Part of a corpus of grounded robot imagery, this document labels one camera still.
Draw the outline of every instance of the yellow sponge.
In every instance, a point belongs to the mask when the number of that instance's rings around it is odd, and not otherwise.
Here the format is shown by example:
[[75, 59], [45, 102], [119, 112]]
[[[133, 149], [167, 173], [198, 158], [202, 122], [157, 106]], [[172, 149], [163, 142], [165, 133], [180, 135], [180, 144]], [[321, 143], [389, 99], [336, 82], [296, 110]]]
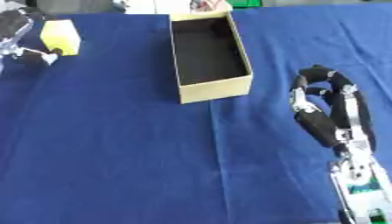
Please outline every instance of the yellow sponge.
[[46, 21], [40, 37], [50, 51], [59, 48], [64, 56], [79, 53], [81, 37], [69, 19]]

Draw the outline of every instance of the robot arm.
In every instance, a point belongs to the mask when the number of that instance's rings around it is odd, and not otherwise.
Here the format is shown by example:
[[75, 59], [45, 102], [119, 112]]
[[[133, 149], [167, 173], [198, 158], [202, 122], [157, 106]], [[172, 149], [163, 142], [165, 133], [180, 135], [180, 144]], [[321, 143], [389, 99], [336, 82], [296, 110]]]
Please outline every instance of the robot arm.
[[[290, 90], [290, 104], [295, 120], [338, 158], [330, 163], [329, 174], [341, 205], [340, 221], [392, 223], [392, 185], [373, 156], [375, 135], [363, 96], [335, 70], [314, 66], [299, 73]], [[332, 90], [308, 87], [319, 81], [328, 81]], [[331, 114], [307, 101], [306, 95], [321, 96]]]
[[6, 55], [17, 60], [44, 61], [47, 65], [51, 65], [61, 55], [61, 52], [46, 53], [18, 45], [20, 39], [32, 29], [33, 18], [38, 15], [30, 8], [0, 13], [0, 73], [4, 70], [3, 57]]

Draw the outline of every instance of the table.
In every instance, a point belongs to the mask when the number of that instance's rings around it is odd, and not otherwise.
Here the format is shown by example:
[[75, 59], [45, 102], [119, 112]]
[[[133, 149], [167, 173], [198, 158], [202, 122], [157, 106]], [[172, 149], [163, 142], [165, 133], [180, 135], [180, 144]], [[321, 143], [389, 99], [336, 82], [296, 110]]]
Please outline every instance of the table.
[[[0, 78], [0, 223], [336, 221], [333, 154], [288, 103], [314, 63], [358, 84], [392, 172], [392, 5], [235, 11], [250, 95], [186, 105], [167, 16], [71, 18], [79, 56], [47, 69], [7, 60]], [[28, 46], [43, 47], [38, 30]]]

